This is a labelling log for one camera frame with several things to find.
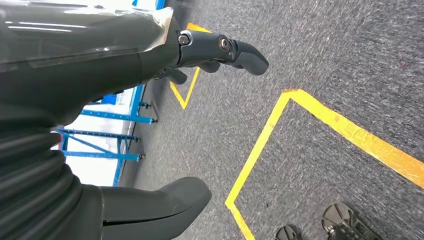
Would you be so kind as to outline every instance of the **metal screw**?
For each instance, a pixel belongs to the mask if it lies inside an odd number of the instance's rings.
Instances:
[[[334,233],[336,230],[334,229],[334,226],[333,226],[333,225],[330,225],[330,226],[326,226],[326,227],[325,227],[325,231],[326,231],[328,234],[333,235],[333,233]]]
[[[228,52],[228,50],[230,49],[230,42],[228,41],[228,39],[225,36],[220,36],[218,42],[219,48],[223,52]]]
[[[180,45],[187,45],[189,44],[189,42],[190,42],[190,39],[187,35],[181,35],[178,37],[178,43]]]

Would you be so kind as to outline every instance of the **blue metal rack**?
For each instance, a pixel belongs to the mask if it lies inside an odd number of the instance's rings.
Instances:
[[[98,131],[81,131],[81,130],[72,130],[72,129],[63,129],[63,128],[56,130],[56,132],[58,132],[59,134],[63,136],[63,139],[60,145],[60,150],[63,152],[65,156],[117,159],[115,176],[113,178],[114,187],[118,185],[118,181],[121,176],[122,169],[124,168],[125,160],[138,162],[140,161],[140,159],[143,159],[145,157],[144,155],[139,155],[139,154],[129,154],[130,145],[128,141],[134,140],[135,142],[138,142],[139,139],[136,136],[115,134],[115,133],[108,133],[108,132],[98,132]],[[117,153],[113,153],[109,150],[106,150],[92,143],[79,139],[75,137],[74,135],[88,135],[88,136],[95,136],[95,137],[116,138]],[[87,145],[101,152],[68,151],[69,139],[73,139],[79,143]],[[125,153],[121,153],[122,141],[124,141],[124,144],[125,144]]]
[[[149,104],[143,101],[140,101],[143,91],[144,91],[143,86],[140,85],[135,87],[134,92],[132,93],[131,104],[129,105],[129,114],[118,114],[118,113],[112,113],[107,111],[94,111],[94,110],[86,110],[86,109],[83,109],[81,111],[81,114],[87,115],[87,116],[93,116],[93,117],[107,118],[107,119],[133,121],[136,123],[145,123],[145,124],[156,123],[157,120],[151,117],[140,116],[139,114],[139,107],[148,108],[150,106]]]

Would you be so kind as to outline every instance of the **transparent plastic film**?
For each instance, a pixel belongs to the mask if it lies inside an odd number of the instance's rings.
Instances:
[[[172,8],[0,0],[0,72],[149,51],[166,42]]]

